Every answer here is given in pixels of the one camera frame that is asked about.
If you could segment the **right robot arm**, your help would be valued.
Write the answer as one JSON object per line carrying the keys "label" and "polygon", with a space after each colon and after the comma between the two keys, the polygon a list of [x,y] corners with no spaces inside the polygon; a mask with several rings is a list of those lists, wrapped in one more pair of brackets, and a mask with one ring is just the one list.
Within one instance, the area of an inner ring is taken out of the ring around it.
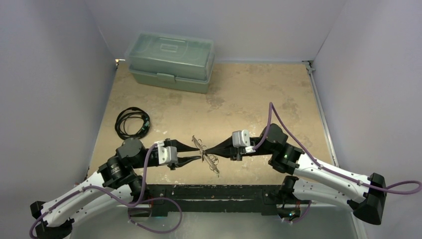
{"label": "right robot arm", "polygon": [[317,201],[343,207],[372,225],[380,225],[387,194],[385,178],[377,173],[361,175],[312,159],[303,149],[287,142],[288,136],[276,124],[266,126],[259,137],[247,130],[234,131],[228,139],[207,148],[193,139],[201,157],[229,158],[269,155],[268,164],[286,174],[277,191],[264,192],[265,202],[302,204]]}

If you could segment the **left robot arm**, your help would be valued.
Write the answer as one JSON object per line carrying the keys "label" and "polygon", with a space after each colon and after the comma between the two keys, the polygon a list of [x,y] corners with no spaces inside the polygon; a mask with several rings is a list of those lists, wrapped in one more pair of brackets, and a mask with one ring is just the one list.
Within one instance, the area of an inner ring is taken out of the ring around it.
{"label": "left robot arm", "polygon": [[196,148],[174,139],[155,142],[146,148],[136,137],[127,138],[114,156],[97,172],[64,195],[49,202],[36,201],[30,205],[35,222],[29,230],[32,239],[64,239],[73,224],[81,218],[112,206],[128,209],[138,205],[152,205],[165,197],[149,196],[146,176],[148,167],[183,167],[200,157],[179,157],[179,152],[195,152]]}

